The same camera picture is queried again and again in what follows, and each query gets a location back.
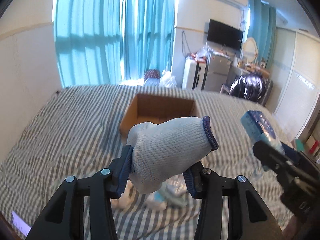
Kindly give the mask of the white plush toy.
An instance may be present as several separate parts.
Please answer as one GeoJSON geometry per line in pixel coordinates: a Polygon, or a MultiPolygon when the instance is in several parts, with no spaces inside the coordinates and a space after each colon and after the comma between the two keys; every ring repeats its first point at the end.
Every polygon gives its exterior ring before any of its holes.
{"type": "Polygon", "coordinates": [[[164,211],[167,207],[182,208],[187,204],[183,198],[186,192],[185,187],[163,183],[159,190],[147,196],[145,205],[156,211],[164,211]]]}

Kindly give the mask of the blue tissue pack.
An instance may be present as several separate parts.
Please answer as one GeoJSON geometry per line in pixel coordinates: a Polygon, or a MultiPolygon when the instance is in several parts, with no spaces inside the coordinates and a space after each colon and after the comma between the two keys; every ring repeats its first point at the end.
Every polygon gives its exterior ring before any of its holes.
{"type": "Polygon", "coordinates": [[[263,141],[282,155],[285,155],[281,141],[263,112],[247,111],[240,121],[253,145],[256,142],[263,141]]]}

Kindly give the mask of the brown cardboard box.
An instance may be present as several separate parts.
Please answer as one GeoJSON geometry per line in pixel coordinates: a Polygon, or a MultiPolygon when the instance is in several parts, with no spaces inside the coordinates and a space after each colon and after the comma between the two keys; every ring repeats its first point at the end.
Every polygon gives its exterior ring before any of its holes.
{"type": "Polygon", "coordinates": [[[174,118],[198,115],[196,102],[193,99],[137,94],[129,104],[119,125],[121,139],[126,142],[130,129],[143,122],[159,125],[174,118]]]}

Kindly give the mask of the checkered bed sheet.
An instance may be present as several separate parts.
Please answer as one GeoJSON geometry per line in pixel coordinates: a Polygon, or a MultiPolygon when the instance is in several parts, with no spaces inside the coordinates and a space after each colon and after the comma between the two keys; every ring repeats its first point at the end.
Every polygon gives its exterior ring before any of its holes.
{"type": "Polygon", "coordinates": [[[281,186],[252,155],[252,143],[240,119],[249,110],[264,113],[277,137],[287,142],[273,115],[263,106],[239,98],[194,90],[142,86],[76,86],[61,90],[37,113],[1,163],[1,213],[8,223],[16,214],[32,225],[63,180],[86,177],[108,167],[123,144],[119,125],[134,96],[154,94],[196,102],[209,116],[219,149],[202,163],[216,173],[246,176],[280,227],[292,214],[281,203],[281,186]]]}

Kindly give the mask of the white wardrobe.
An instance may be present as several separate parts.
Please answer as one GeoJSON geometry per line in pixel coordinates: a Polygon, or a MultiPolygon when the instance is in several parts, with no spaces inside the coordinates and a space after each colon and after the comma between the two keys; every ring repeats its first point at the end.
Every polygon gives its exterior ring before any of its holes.
{"type": "Polygon", "coordinates": [[[305,140],[319,112],[319,38],[278,28],[267,102],[289,141],[305,140]]]}

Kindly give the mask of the black puffer jacket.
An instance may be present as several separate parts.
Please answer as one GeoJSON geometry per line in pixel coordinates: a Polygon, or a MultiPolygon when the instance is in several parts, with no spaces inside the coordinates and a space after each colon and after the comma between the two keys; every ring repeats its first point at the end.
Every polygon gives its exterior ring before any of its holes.
{"type": "Polygon", "coordinates": [[[235,78],[229,95],[265,106],[272,88],[273,81],[263,77],[261,73],[245,74],[235,78]]]}

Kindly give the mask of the wooden vanity desk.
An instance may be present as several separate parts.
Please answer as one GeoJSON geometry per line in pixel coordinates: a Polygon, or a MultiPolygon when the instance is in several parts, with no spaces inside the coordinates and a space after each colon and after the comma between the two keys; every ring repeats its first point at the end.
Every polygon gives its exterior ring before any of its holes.
{"type": "Polygon", "coordinates": [[[259,66],[256,66],[255,64],[246,64],[245,70],[250,73],[258,73],[261,74],[263,78],[268,79],[270,77],[270,72],[266,70],[265,68],[261,68],[259,66]]]}

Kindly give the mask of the silver mini fridge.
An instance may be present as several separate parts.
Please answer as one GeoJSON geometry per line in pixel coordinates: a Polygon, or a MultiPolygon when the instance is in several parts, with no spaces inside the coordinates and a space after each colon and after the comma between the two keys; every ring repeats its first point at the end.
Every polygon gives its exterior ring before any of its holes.
{"type": "Polygon", "coordinates": [[[207,59],[202,90],[219,92],[222,85],[227,81],[230,65],[229,58],[210,53],[207,59]]]}

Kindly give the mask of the oval vanity mirror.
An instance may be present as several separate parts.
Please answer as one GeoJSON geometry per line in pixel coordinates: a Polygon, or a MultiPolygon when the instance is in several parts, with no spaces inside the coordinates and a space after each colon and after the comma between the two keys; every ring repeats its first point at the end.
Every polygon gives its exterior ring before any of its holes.
{"type": "Polygon", "coordinates": [[[242,45],[242,58],[247,63],[255,63],[258,56],[258,46],[253,37],[248,37],[242,45]]]}

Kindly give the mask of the white plastic bag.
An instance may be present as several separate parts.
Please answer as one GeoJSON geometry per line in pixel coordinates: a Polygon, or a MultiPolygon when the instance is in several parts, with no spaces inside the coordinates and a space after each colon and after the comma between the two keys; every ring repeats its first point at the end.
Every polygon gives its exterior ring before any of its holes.
{"type": "Polygon", "coordinates": [[[159,87],[165,88],[175,88],[177,87],[177,82],[175,77],[172,75],[171,71],[164,71],[162,77],[159,81],[159,87]]]}

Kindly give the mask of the white suitcase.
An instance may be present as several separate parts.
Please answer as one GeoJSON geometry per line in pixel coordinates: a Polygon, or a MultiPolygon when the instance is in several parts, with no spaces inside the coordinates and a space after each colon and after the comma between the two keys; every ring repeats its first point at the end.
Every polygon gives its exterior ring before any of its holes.
{"type": "Polygon", "coordinates": [[[205,70],[206,64],[204,62],[187,58],[184,65],[182,88],[202,90],[205,70]]]}

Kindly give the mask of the dark red patterned bag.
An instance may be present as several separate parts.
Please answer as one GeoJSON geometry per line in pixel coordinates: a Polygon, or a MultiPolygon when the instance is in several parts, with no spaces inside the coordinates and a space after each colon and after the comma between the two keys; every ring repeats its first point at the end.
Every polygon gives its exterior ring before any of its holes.
{"type": "Polygon", "coordinates": [[[149,69],[144,73],[144,80],[146,81],[147,79],[160,79],[161,74],[159,70],[157,69],[149,69]]]}

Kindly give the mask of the blue curtain right window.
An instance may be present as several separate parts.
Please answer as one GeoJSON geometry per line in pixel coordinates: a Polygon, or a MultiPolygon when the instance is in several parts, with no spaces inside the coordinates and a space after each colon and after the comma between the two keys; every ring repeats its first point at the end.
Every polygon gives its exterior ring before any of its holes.
{"type": "Polygon", "coordinates": [[[265,60],[266,69],[273,62],[276,44],[276,9],[262,0],[248,0],[251,12],[248,37],[255,39],[258,47],[257,61],[265,60]]]}

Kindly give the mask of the blue window curtain left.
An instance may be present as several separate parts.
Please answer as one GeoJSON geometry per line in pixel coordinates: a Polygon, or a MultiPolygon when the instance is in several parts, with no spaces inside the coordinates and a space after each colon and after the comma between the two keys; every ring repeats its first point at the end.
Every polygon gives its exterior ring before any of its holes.
{"type": "Polygon", "coordinates": [[[55,0],[63,87],[116,85],[171,69],[175,0],[55,0]]]}

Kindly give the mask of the black wall television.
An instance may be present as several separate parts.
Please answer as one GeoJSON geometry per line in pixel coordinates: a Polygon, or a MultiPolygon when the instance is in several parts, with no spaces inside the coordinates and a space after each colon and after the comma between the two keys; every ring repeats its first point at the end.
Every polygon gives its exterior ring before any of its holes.
{"type": "Polygon", "coordinates": [[[239,51],[244,32],[224,23],[210,19],[207,41],[239,51]]]}

